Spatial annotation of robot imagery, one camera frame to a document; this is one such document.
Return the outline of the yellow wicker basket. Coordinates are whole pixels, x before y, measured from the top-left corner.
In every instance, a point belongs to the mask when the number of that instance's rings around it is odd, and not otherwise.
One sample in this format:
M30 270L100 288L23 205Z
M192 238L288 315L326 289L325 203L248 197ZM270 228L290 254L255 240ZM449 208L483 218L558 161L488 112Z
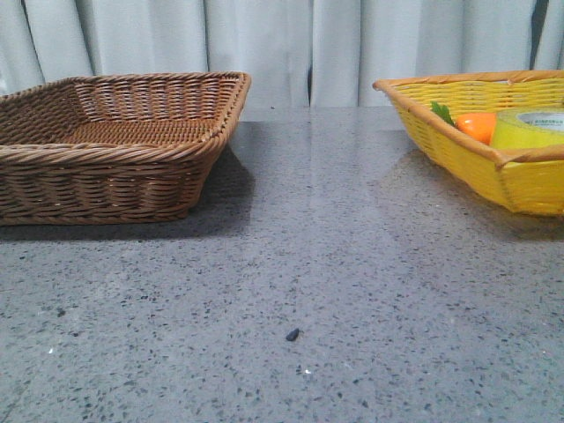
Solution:
M495 149L444 122L432 102L452 116L506 108L558 107L562 70L511 70L378 79L374 89L396 108L408 136L432 161L483 198L512 212L563 213L563 148Z

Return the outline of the small black debris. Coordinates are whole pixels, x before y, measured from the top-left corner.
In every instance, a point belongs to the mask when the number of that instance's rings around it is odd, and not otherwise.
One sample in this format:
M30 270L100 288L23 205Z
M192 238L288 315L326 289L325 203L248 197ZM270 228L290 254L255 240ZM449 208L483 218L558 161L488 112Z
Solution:
M286 335L286 341L289 341L289 342L295 341L295 340L298 338L298 336L300 335L300 332L301 332L301 331L300 331L299 328L296 328L296 329L290 331L290 332Z

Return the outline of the brown wicker basket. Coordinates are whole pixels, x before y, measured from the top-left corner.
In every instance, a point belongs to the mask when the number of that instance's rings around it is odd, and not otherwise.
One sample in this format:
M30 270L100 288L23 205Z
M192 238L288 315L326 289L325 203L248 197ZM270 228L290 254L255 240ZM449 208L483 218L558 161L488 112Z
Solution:
M65 78L1 99L1 222L176 220L194 207L251 85L239 71Z

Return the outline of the white curtain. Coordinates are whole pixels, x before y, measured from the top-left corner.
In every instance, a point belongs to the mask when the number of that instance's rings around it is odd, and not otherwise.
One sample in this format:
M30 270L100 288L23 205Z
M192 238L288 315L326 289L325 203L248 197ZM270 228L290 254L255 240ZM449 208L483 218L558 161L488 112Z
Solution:
M4 1L1 91L244 71L251 108L375 107L380 78L563 65L560 1Z

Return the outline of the orange toy carrot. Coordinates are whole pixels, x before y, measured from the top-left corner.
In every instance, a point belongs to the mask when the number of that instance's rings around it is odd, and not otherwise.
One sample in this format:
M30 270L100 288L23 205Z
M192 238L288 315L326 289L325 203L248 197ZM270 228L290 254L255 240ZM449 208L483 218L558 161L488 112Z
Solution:
M497 123L497 114L489 112L467 113L454 120L447 105L432 101L430 106L431 110L440 116L445 123L484 145L491 144Z

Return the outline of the yellow tape roll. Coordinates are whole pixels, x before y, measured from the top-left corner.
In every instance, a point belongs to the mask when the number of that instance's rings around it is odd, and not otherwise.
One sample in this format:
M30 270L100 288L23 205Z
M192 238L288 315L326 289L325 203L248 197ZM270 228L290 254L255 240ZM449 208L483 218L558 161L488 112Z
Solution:
M496 114L490 145L528 149L563 144L563 108L510 108Z

